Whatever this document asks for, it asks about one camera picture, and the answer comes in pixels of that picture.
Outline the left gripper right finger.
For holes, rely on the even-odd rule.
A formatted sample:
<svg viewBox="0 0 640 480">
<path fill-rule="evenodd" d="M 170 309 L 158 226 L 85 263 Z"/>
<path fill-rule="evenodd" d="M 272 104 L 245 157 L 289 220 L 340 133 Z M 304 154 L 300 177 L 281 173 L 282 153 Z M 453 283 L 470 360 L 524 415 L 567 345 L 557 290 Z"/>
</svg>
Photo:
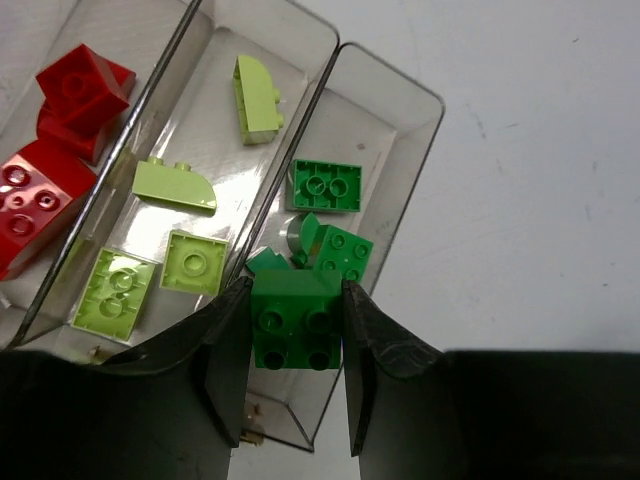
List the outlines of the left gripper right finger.
<svg viewBox="0 0 640 480">
<path fill-rule="evenodd" d="M 351 453 L 364 479 L 635 479 L 639 357 L 442 352 L 342 287 Z"/>
</svg>

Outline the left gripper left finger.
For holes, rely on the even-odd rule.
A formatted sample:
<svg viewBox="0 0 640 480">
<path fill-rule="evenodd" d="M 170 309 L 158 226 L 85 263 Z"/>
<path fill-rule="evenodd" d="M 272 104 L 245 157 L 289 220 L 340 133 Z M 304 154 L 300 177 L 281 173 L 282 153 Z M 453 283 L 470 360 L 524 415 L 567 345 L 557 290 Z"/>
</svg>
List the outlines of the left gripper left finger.
<svg viewBox="0 0 640 480">
<path fill-rule="evenodd" d="M 201 310 L 100 365 L 1 355 L 5 479 L 224 479 L 251 357 L 241 277 Z"/>
</svg>

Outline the small lime lego brick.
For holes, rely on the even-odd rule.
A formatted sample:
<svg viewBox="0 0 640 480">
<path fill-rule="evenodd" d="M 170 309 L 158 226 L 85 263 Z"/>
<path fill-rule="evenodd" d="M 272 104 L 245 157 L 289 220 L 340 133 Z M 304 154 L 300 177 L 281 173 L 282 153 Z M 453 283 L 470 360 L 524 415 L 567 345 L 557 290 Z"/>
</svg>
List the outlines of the small lime lego brick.
<svg viewBox="0 0 640 480">
<path fill-rule="evenodd" d="M 160 287 L 216 296 L 222 281 L 228 246 L 225 240 L 172 230 L 163 261 Z"/>
</svg>

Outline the green lego brick bottom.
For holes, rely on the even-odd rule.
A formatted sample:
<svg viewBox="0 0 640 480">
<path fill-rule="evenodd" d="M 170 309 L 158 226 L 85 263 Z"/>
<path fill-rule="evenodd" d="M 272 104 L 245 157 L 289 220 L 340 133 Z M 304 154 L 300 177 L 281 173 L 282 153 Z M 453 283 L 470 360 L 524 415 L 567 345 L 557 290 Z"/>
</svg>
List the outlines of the green lego brick bottom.
<svg viewBox="0 0 640 480">
<path fill-rule="evenodd" d="M 265 269 L 255 274 L 251 315 L 255 366 L 324 371 L 341 364 L 342 275 Z"/>
</svg>

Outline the green lego from stack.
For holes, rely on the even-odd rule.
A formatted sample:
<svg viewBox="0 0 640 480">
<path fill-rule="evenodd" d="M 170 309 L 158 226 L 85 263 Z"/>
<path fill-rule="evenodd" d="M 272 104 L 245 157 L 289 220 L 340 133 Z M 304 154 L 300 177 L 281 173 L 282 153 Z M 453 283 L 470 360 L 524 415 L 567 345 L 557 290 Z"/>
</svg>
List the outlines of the green lego from stack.
<svg viewBox="0 0 640 480">
<path fill-rule="evenodd" d="M 366 271 L 374 243 L 333 225 L 316 231 L 306 267 L 334 270 L 346 280 L 360 282 Z"/>
</svg>

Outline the lime curved lego brick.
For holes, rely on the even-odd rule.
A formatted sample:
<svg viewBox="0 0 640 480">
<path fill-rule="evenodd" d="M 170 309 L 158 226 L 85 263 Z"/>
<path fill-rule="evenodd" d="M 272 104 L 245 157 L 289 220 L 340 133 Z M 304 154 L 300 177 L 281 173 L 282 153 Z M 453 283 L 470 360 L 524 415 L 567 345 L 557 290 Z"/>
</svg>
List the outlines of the lime curved lego brick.
<svg viewBox="0 0 640 480">
<path fill-rule="evenodd" d="M 159 157 L 138 162 L 132 192 L 144 200 L 206 216 L 213 216 L 217 210 L 216 195 L 209 180 L 187 163 L 166 165 Z"/>
</svg>

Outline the red L lego stack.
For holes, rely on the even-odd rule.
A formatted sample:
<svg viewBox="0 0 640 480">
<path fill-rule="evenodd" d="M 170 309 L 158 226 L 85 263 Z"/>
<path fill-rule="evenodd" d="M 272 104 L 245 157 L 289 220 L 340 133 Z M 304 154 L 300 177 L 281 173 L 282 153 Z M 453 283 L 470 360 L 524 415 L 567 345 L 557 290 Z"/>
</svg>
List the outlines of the red L lego stack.
<svg viewBox="0 0 640 480">
<path fill-rule="evenodd" d="M 35 140 L 1 165 L 1 278 L 18 277 L 74 219 L 136 73 L 80 44 L 39 72 Z"/>
</svg>

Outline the lime lego from stack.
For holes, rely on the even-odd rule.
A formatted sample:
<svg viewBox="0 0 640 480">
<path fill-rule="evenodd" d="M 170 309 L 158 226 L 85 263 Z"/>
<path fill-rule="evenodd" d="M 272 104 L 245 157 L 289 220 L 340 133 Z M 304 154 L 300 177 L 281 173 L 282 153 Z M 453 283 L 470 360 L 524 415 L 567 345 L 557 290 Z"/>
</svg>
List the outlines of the lime lego from stack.
<svg viewBox="0 0 640 480">
<path fill-rule="evenodd" d="M 278 110 L 280 91 L 265 65 L 249 55 L 238 55 L 232 77 L 241 140 L 244 145 L 270 143 L 284 126 Z"/>
</svg>

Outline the small green square lego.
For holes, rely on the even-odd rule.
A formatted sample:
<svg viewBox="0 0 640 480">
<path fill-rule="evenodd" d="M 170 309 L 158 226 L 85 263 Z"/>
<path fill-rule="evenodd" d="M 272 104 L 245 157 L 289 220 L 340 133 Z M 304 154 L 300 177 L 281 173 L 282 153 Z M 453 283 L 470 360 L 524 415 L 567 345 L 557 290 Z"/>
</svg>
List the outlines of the small green square lego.
<svg viewBox="0 0 640 480">
<path fill-rule="evenodd" d="M 247 259 L 245 266 L 252 274 L 257 274 L 262 270 L 291 269 L 285 257 L 280 253 L 276 253 L 271 247 L 265 247 L 253 254 Z"/>
</svg>

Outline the green sloped lego brick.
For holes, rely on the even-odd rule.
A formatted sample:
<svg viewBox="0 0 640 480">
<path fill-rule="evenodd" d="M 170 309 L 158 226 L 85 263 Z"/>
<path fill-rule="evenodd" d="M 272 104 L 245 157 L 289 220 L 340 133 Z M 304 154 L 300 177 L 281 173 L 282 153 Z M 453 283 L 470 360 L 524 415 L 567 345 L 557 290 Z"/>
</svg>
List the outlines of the green sloped lego brick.
<svg viewBox="0 0 640 480">
<path fill-rule="evenodd" d="M 296 215 L 289 223 L 286 239 L 295 266 L 306 265 L 319 227 L 320 221 L 313 212 Z"/>
</svg>

